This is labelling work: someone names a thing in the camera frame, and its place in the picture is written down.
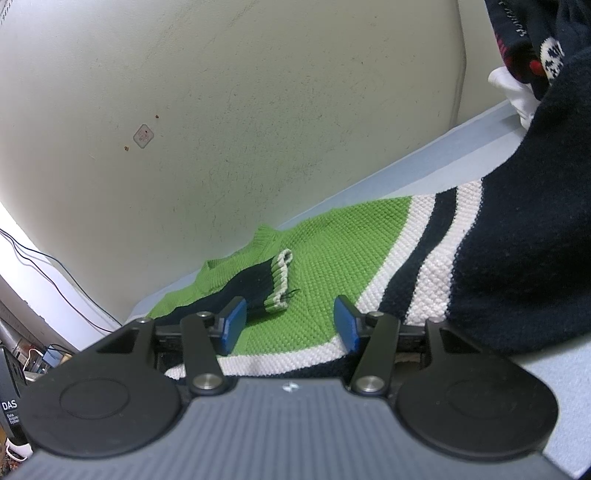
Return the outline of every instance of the black cable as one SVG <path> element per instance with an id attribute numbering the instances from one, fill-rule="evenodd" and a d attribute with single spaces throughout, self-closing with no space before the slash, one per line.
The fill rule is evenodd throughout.
<path id="1" fill-rule="evenodd" d="M 86 320 L 86 321 L 87 321 L 87 322 L 88 322 L 90 325 L 92 325 L 94 328 L 97 328 L 97 329 L 99 329 L 99 330 L 102 330 L 103 332 L 106 332 L 106 333 L 113 333 L 113 330 L 107 330 L 106 328 L 99 327 L 97 324 L 95 324 L 95 323 L 91 322 L 91 321 L 90 321 L 88 318 L 86 318 L 86 317 L 83 315 L 83 313 L 82 313 L 80 310 L 78 310 L 76 307 L 74 307 L 74 305 L 72 305 L 72 304 L 71 304 L 70 300 L 68 300 L 68 299 L 66 298 L 66 296 L 65 296 L 65 295 L 64 295 L 64 294 L 61 292 L 61 290 L 58 288 L 58 286 L 55 284 L 55 282 L 54 282 L 54 281 L 53 281 L 53 280 L 52 280 L 50 277 L 48 277 L 48 276 L 47 276 L 47 274 L 46 274 L 46 273 L 45 273 L 45 272 L 44 272 L 44 271 L 43 271 L 43 270 L 42 270 L 42 269 L 39 267 L 39 265 L 37 265 L 37 264 L 35 263 L 35 261 L 34 261 L 32 258 L 30 258 L 30 257 L 25 257 L 25 255 L 23 255 L 23 254 L 21 253 L 21 251 L 20 251 L 20 250 L 17 248 L 17 246 L 15 245 L 15 242 L 16 242 L 16 240 L 14 240 L 14 239 L 13 239 L 13 238 L 12 238 L 10 235 L 8 235 L 10 238 L 7 238 L 7 237 L 6 237 L 7 233 L 5 233 L 5 232 L 4 232 L 4 230 L 2 230 L 2 229 L 0 229 L 0 233 L 2 234 L 2 236 L 3 236 L 3 237 L 6 239 L 6 240 L 8 240 L 9 242 L 11 242 L 11 243 L 12 243 L 12 246 L 13 246 L 13 248 L 14 248 L 14 251 L 17 253 L 17 255 L 18 255 L 19 257 L 21 257 L 22 259 L 24 259 L 24 260 L 29 260 L 29 262 L 31 262 L 31 263 L 32 263 L 32 264 L 35 266 L 35 268 L 37 269 L 37 271 L 38 271 L 38 272 L 39 272 L 41 275 L 43 275 L 43 276 L 46 278 L 46 280 L 47 280 L 49 283 L 51 283 L 51 284 L 54 286 L 54 288 L 55 288 L 55 289 L 57 290 L 57 292 L 58 292 L 58 293 L 61 295 L 61 297 L 62 297 L 62 298 L 63 298 L 63 299 L 66 301 L 66 303 L 67 303 L 67 304 L 68 304 L 70 307 L 72 307 L 72 309 L 73 309 L 73 310 L 74 310 L 74 311 L 75 311 L 75 312 L 76 312 L 78 315 L 80 315 L 82 318 L 84 318 L 84 319 L 85 319 L 85 320 Z"/>
<path id="2" fill-rule="evenodd" d="M 109 317 L 111 317 L 117 324 L 119 324 L 120 326 L 123 326 L 123 324 L 119 320 L 117 320 L 115 317 L 113 317 L 109 312 L 107 312 L 103 307 L 101 307 L 97 302 L 95 302 L 90 295 L 88 295 L 86 293 L 86 291 L 80 286 L 78 281 L 74 278 L 74 275 L 72 275 L 70 273 L 70 271 L 66 268 L 66 266 L 63 263 L 61 263 L 61 261 L 59 261 L 56 257 L 52 257 L 51 255 L 40 252 L 39 250 L 35 250 L 34 248 L 25 247 L 22 243 L 20 243 L 18 240 L 16 240 L 10 233 L 8 233 L 5 230 L 2 230 L 1 228 L 0 228 L 0 233 L 3 234 L 4 236 L 9 237 L 10 239 L 12 239 L 12 241 L 15 242 L 19 247 L 24 248 L 25 250 L 29 250 L 30 252 L 34 252 L 36 254 L 43 255 L 44 257 L 51 258 L 52 260 L 57 262 L 59 264 L 59 266 L 61 266 L 61 268 L 63 268 L 65 270 L 65 272 L 68 274 L 68 276 L 73 280 L 73 282 L 80 289 L 80 291 L 86 296 L 87 299 L 89 299 L 94 305 L 96 305 L 96 307 L 98 309 L 102 310 Z"/>
<path id="3" fill-rule="evenodd" d="M 72 352 L 72 350 L 64 347 L 63 345 L 60 345 L 59 343 L 50 343 L 48 345 L 47 349 L 48 350 L 55 350 L 56 352 L 60 352 L 60 353 L 67 353 L 69 355 L 75 355 L 75 353 Z"/>

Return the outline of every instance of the gray ridged surface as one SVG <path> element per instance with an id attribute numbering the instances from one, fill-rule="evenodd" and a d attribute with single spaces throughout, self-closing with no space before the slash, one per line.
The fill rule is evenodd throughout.
<path id="1" fill-rule="evenodd" d="M 541 455 L 506 463 L 445 457 L 416 441 L 382 400 L 338 380 L 242 379 L 230 393 L 193 401 L 160 440 L 106 460 L 37 452 L 11 480 L 566 480 Z"/>

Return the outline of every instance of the white wall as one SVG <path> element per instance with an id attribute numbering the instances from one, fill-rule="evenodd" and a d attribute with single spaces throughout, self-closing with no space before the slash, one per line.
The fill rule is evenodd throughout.
<path id="1" fill-rule="evenodd" d="M 25 247 L 39 250 L 2 205 L 0 205 L 0 228 Z M 106 330 L 114 330 L 118 326 L 113 320 L 105 318 L 102 312 L 83 298 L 61 273 L 48 263 L 45 257 L 31 252 L 27 252 L 27 256 L 34 258 L 35 263 L 54 281 L 71 304 L 91 322 Z M 37 272 L 32 263 L 17 257 L 12 244 L 2 235 L 0 235 L 0 276 L 37 315 L 45 320 L 47 325 L 72 346 L 83 349 L 106 334 L 92 327 L 78 315 L 63 300 L 55 287 Z M 6 306 L 24 322 L 26 327 L 30 328 L 32 332 L 36 332 L 40 340 L 47 341 L 49 339 L 51 342 L 61 342 L 56 340 L 51 332 L 46 332 L 46 329 L 40 324 L 41 319 L 35 318 L 36 316 L 32 312 L 27 311 L 15 301 L 12 293 L 6 291 L 4 281 L 0 281 L 0 287 L 2 289 L 0 296 L 4 299 Z"/>
<path id="2" fill-rule="evenodd" d="M 125 317 L 445 132 L 461 42 L 453 0 L 12 0 L 0 201 Z"/>
<path id="3" fill-rule="evenodd" d="M 488 84 L 488 74 L 503 65 L 484 0 L 457 0 L 466 49 L 466 76 L 457 123 L 505 100 Z"/>

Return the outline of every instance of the knit fabric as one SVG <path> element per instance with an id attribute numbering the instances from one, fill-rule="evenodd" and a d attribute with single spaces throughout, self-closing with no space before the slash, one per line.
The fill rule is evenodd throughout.
<path id="1" fill-rule="evenodd" d="M 333 210 L 286 232 L 262 227 L 216 261 L 233 274 L 255 261 L 252 249 L 294 254 L 289 308 L 245 329 L 219 358 L 225 374 L 348 378 L 355 361 L 332 318 L 339 294 L 412 325 L 447 319 L 505 354 L 590 332 L 590 78 L 588 48 L 566 61 L 517 151 L 482 180 Z"/>
<path id="2" fill-rule="evenodd" d="M 289 248 L 289 308 L 247 325 L 220 364 L 228 375 L 275 375 L 340 358 L 345 352 L 333 325 L 335 297 L 377 304 L 389 279 L 380 270 L 384 259 L 397 241 L 410 254 L 432 202 L 432 196 L 382 200 L 332 210 L 283 232 L 262 226 L 245 248 L 206 262 L 190 287 L 167 294 L 150 316 L 219 290 L 241 269 Z"/>
<path id="3" fill-rule="evenodd" d="M 246 300 L 250 322 L 287 308 L 289 298 L 288 266 L 293 256 L 285 249 L 269 260 L 245 268 L 234 275 L 219 291 L 200 295 L 198 284 L 164 297 L 150 315 L 157 325 L 177 325 L 187 315 L 207 311 L 220 312 L 234 297 Z"/>
<path id="4" fill-rule="evenodd" d="M 591 46 L 585 0 L 485 0 L 503 61 L 541 99 L 566 59 Z"/>

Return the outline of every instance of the navy blue stripe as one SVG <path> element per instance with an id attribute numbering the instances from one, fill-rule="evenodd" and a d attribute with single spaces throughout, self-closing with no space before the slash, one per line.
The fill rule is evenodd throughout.
<path id="1" fill-rule="evenodd" d="M 591 332 L 589 78 L 591 48 L 565 63 L 523 143 L 483 179 L 456 254 L 447 318 L 505 354 Z"/>
<path id="2" fill-rule="evenodd" d="M 431 218 L 413 253 L 388 282 L 379 310 L 406 318 L 406 312 L 413 299 L 418 272 L 431 250 L 443 239 L 456 213 L 456 189 L 450 189 L 435 196 L 435 207 Z"/>
<path id="3" fill-rule="evenodd" d="M 254 320 L 267 314 L 265 300 L 274 291 L 273 259 L 259 263 L 238 272 L 226 283 L 224 288 L 207 297 L 195 300 L 189 305 L 176 307 L 168 315 L 158 317 L 157 325 L 177 325 L 187 315 L 207 311 L 220 312 L 234 297 L 243 297 L 248 309 L 248 320 Z"/>

